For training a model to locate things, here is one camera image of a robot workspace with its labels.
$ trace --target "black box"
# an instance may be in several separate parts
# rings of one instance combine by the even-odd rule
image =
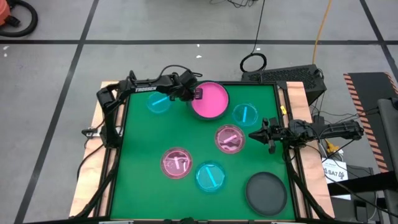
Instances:
[[[242,81],[249,82],[303,82],[308,105],[311,105],[324,91],[326,86],[323,75],[316,65],[302,65],[287,68],[277,68],[256,72],[245,72]]]

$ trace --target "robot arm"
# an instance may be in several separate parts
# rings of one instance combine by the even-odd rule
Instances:
[[[289,121],[289,127],[283,128],[276,118],[262,120],[260,130],[249,134],[249,137],[263,144],[269,144],[269,153],[275,153],[274,141],[282,141],[293,147],[304,147],[312,140],[336,138],[360,140],[363,128],[351,120],[336,124],[308,123],[299,119]]]
[[[131,71],[129,78],[116,84],[108,85],[97,92],[97,99],[104,114],[104,126],[100,136],[105,147],[119,147],[121,137],[116,131],[116,108],[120,106],[129,95],[148,91],[165,93],[170,100],[179,98],[181,101],[191,101],[202,97],[201,89],[195,89],[197,83],[196,73],[186,70],[181,76],[177,73],[161,75],[155,80],[137,80]],[[113,90],[119,91],[117,98],[112,94]]]

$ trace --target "petri dish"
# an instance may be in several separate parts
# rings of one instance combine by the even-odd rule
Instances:
[[[188,106],[201,119],[217,119],[224,115],[229,105],[229,95],[223,85],[206,81],[196,88],[203,91],[200,100],[188,102]]]
[[[252,104],[243,103],[235,106],[232,117],[240,126],[252,126],[256,123],[259,115]]]
[[[166,94],[155,92],[148,97],[147,107],[156,114],[161,114],[170,109],[172,102]]]
[[[232,124],[218,128],[215,141],[218,149],[227,154],[238,153],[246,142],[243,131]]]
[[[181,179],[191,171],[192,157],[185,149],[173,147],[164,153],[160,166],[167,177]]]
[[[249,179],[246,185],[246,200],[249,206],[260,215],[277,215],[286,205],[285,185],[270,172],[258,172]]]
[[[215,162],[201,164],[195,178],[199,188],[205,192],[217,192],[225,184],[224,169]]]

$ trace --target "yellow connector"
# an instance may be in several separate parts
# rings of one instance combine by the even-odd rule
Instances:
[[[282,111],[282,114],[283,114],[283,115],[286,115],[286,114],[287,114],[287,111],[286,111],[285,106],[280,106],[280,110]]]
[[[326,143],[328,144],[328,153],[332,153],[335,152],[339,149],[338,146],[335,146],[334,144],[332,144],[330,141],[328,141],[327,139],[325,140]]]

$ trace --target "black lid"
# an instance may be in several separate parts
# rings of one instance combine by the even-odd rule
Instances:
[[[276,175],[259,172],[254,174],[246,185],[246,200],[260,215],[277,215],[286,205],[286,188]]]

